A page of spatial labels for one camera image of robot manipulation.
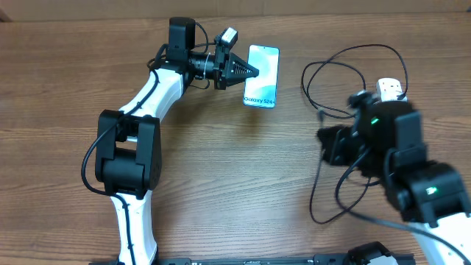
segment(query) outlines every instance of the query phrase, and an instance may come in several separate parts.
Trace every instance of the black cylinder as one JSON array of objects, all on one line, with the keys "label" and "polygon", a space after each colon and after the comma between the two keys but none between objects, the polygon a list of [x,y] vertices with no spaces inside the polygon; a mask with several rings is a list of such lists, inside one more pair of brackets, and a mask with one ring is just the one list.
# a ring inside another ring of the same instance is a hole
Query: black cylinder
[{"label": "black cylinder", "polygon": [[213,80],[214,55],[192,54],[190,56],[190,69],[193,71],[195,77],[200,77],[200,79],[206,77],[207,79]]}]

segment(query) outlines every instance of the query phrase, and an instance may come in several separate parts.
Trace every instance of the green light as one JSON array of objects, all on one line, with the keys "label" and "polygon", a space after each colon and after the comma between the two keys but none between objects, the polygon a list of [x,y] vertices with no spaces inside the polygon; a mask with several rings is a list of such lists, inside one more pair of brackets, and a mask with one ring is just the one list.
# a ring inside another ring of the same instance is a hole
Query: green light
[{"label": "green light", "polygon": [[436,193],[439,189],[437,189],[436,187],[430,187],[430,188],[426,188],[425,191],[427,191],[427,195],[432,195],[434,193]]},{"label": "green light", "polygon": [[377,123],[378,121],[380,121],[380,119],[374,117],[373,119],[371,119],[371,125]]}]

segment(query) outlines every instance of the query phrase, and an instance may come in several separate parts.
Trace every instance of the smartphone screen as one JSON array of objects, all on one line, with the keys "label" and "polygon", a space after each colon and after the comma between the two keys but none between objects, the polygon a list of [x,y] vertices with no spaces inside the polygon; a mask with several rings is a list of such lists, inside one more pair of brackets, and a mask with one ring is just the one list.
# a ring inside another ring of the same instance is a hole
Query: smartphone screen
[{"label": "smartphone screen", "polygon": [[257,77],[245,80],[244,104],[255,107],[275,107],[277,101],[278,61],[280,50],[251,45],[247,62],[258,69]]}]

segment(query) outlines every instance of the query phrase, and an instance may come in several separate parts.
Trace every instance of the wooden table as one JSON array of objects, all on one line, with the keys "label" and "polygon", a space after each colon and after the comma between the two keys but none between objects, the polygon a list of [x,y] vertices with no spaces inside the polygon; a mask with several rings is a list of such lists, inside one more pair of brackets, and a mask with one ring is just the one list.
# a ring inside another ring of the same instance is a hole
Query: wooden table
[{"label": "wooden table", "polygon": [[[430,157],[452,163],[471,190],[471,15],[199,22],[209,36],[236,28],[233,51],[243,58],[252,43],[280,48],[277,106],[243,106],[240,84],[226,91],[189,88],[171,108],[161,125],[164,166],[152,198],[160,256],[309,256],[379,240],[425,263],[408,233],[350,216],[325,226],[311,221],[308,198],[319,157],[319,123],[301,93],[300,76],[307,63],[349,46],[395,47],[408,67],[408,97],[423,113]],[[147,81],[145,62],[167,37],[166,19],[0,24],[0,264],[86,264],[117,257],[114,208],[83,186],[80,164],[96,137],[98,115],[136,95]],[[404,82],[400,62],[389,50],[355,50],[338,60],[358,67],[369,90],[381,77]],[[355,72],[328,66],[315,79],[312,94],[326,105],[346,108],[346,98],[360,89]],[[93,168],[91,161],[88,179],[102,188]],[[333,189],[343,170],[322,168],[314,198],[320,219],[339,210]],[[352,178],[365,181],[358,174]],[[349,183],[342,199],[352,202],[360,193]],[[371,188],[356,210],[400,221],[379,187]]]}]

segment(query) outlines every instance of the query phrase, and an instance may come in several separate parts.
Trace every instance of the beige wall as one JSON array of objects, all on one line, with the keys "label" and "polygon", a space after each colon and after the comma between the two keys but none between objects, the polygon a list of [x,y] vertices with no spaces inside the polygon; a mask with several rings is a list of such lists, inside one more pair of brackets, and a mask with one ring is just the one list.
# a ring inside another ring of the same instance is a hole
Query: beige wall
[{"label": "beige wall", "polygon": [[464,12],[470,6],[471,0],[0,0],[12,21]]}]

